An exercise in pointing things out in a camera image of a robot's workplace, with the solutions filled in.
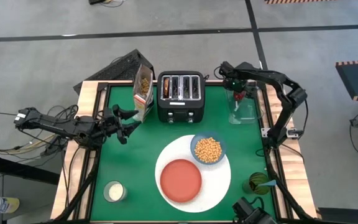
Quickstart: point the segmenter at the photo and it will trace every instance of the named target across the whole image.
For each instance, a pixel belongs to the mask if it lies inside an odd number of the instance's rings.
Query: wooden table frame
[[[218,84],[221,80],[208,80],[207,82]],[[103,85],[103,83],[127,85],[128,83],[131,83],[131,81],[84,81],[78,99],[79,110],[77,112],[77,116],[92,116],[94,115],[94,111],[100,111],[103,109],[105,105],[104,99],[106,97],[106,85]],[[259,106],[264,112],[260,125],[263,127],[270,127],[272,123],[277,121],[277,118],[282,110],[281,102],[278,100],[276,92],[272,86],[261,85],[260,87],[261,89],[258,91]],[[292,119],[289,122],[288,127],[293,127]],[[285,141],[285,144],[300,152],[298,141],[287,140]],[[85,176],[89,174],[95,157],[94,151],[86,152],[85,149],[80,148],[73,158],[77,148],[78,145],[76,142],[70,141],[68,143],[63,167],[63,169],[65,169],[66,177],[68,178],[70,162],[73,160],[70,171],[70,185],[68,186],[68,197],[70,200],[76,194],[78,187],[80,186],[80,182],[82,182]],[[287,188],[296,201],[302,206],[307,214],[312,217],[316,217],[316,209],[314,207],[302,158],[299,155],[290,152],[285,146],[280,146],[279,150],[271,153],[270,160],[272,161],[276,172],[285,177]],[[88,213],[90,210],[90,205],[88,205],[90,187],[92,187],[92,184],[83,194],[81,203],[79,203],[80,206],[76,207],[74,212],[71,214],[70,219],[84,219],[90,217],[90,214]],[[56,218],[64,210],[66,194],[65,179],[62,170],[50,218]],[[277,198],[278,208],[276,213],[278,213],[278,216],[281,218],[291,217],[291,210],[288,206],[286,206],[283,195],[278,187],[272,191],[272,195],[275,195],[274,197]]]

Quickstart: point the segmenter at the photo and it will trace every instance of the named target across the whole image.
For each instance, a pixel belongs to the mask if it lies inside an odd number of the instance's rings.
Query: bowl of chickpeas
[[[198,162],[212,165],[223,159],[226,153],[226,144],[217,133],[203,132],[193,137],[190,149]]]

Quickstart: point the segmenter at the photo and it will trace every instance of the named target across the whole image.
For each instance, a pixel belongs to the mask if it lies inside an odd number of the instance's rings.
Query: blue bowl
[[[203,162],[196,156],[196,152],[195,152],[196,145],[197,145],[198,141],[200,141],[201,139],[210,138],[210,137],[215,139],[215,141],[220,142],[221,148],[222,148],[222,154],[216,162]],[[206,131],[203,133],[196,134],[193,137],[193,139],[191,140],[191,143],[190,143],[190,150],[191,150],[191,154],[198,162],[200,162],[202,164],[206,164],[206,165],[213,165],[213,164],[218,163],[220,160],[222,160],[224,155],[226,154],[226,143],[223,141],[223,139],[217,133],[214,133],[211,131]]]

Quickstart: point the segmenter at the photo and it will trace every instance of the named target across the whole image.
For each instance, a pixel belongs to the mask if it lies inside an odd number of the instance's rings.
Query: gray floor
[[[252,0],[252,5],[259,27],[358,24],[358,1],[266,5]],[[223,27],[250,27],[243,0],[127,0],[115,9],[90,6],[86,0],[0,3],[0,37]],[[350,99],[334,68],[335,62],[358,60],[358,30],[260,36],[269,68],[286,73],[309,94],[310,118],[300,144],[316,206],[358,208],[358,154],[349,140],[349,119],[358,113],[358,102]],[[157,74],[164,70],[212,74],[223,60],[259,64],[251,33],[0,42],[0,111],[15,113],[34,106],[46,113],[53,105],[74,104],[73,85],[135,48],[152,62]],[[304,108],[294,115],[299,128],[304,116]],[[358,146],[358,129],[354,139]],[[14,130],[11,117],[0,116],[1,149],[28,140]],[[34,157],[40,151],[21,156]],[[60,167],[57,156],[44,169],[58,172]],[[39,192],[37,200],[42,203],[9,223],[47,220],[53,186],[25,184]]]

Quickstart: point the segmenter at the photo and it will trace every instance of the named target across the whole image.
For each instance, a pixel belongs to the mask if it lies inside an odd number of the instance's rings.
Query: black toaster
[[[161,122],[200,122],[204,107],[205,82],[200,72],[169,71],[158,76],[157,111]]]

